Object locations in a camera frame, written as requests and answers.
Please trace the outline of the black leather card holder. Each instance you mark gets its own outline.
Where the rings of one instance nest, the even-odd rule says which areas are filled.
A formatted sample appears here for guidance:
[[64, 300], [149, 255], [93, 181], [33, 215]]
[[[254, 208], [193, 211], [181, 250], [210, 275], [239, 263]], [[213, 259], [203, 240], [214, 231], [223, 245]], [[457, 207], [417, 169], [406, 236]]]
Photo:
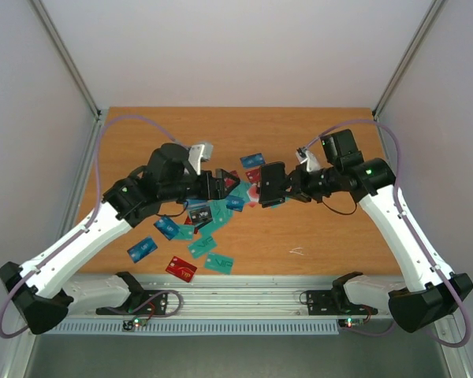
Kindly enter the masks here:
[[262, 165], [259, 169], [259, 204], [263, 208], [277, 206], [285, 202], [285, 189], [282, 187], [285, 175], [285, 163], [277, 161]]

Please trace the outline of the red VIP card bottom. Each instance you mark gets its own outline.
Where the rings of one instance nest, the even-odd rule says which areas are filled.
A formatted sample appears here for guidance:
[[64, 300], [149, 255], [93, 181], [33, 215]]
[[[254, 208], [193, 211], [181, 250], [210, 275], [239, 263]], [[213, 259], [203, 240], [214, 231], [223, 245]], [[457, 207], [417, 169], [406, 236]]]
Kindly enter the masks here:
[[184, 281], [185, 283], [191, 283], [194, 275], [196, 274], [197, 267], [187, 261], [173, 256], [169, 264], [166, 266], [166, 272], [176, 278]]

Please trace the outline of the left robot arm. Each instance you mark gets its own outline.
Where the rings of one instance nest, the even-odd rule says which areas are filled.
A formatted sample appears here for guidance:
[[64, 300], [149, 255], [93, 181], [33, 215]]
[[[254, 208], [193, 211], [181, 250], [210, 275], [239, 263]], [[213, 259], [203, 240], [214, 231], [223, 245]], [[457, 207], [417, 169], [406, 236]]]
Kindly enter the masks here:
[[36, 257], [0, 268], [0, 279], [24, 329], [40, 335], [59, 325], [71, 312], [107, 308], [134, 314], [146, 306], [144, 289], [128, 272], [85, 283], [73, 275], [105, 246], [131, 231], [162, 204], [184, 204], [189, 199], [222, 200], [240, 180], [224, 169], [203, 170], [212, 147], [190, 148], [165, 143], [154, 150], [146, 165], [118, 180], [94, 209], [72, 230]]

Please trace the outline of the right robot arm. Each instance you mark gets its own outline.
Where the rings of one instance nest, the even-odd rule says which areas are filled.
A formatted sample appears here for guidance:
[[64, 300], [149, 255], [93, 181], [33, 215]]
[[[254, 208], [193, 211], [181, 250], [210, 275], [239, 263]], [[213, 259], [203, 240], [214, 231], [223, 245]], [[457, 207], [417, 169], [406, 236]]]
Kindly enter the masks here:
[[373, 221], [392, 252], [402, 285], [352, 272], [333, 282], [332, 302], [346, 313], [369, 306], [390, 313], [409, 333], [454, 313], [473, 289], [466, 273], [456, 273], [433, 248], [406, 206], [388, 163], [363, 158], [348, 129], [324, 135], [321, 144], [329, 167], [323, 168], [307, 147], [296, 151], [299, 164], [287, 176], [287, 197], [322, 202], [347, 192]]

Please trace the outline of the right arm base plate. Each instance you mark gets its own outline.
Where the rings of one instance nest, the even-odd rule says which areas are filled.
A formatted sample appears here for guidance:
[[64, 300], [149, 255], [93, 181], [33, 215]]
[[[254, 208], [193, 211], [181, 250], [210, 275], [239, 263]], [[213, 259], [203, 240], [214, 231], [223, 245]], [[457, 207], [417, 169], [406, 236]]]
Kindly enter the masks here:
[[300, 303], [307, 307], [310, 316], [362, 316], [377, 315], [378, 310], [364, 305], [355, 305], [347, 299], [339, 299], [331, 290], [309, 290], [299, 295]]

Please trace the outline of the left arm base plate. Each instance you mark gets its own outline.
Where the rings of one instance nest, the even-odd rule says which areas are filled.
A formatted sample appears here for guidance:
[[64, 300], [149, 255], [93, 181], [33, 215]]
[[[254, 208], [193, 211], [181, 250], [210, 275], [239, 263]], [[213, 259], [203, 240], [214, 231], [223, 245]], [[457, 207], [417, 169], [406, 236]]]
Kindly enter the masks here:
[[117, 308], [101, 307], [95, 313], [100, 316], [150, 315], [151, 312], [154, 312], [154, 315], [165, 315], [167, 304], [168, 293], [166, 291], [145, 290], [142, 294], [131, 295], [123, 305]]

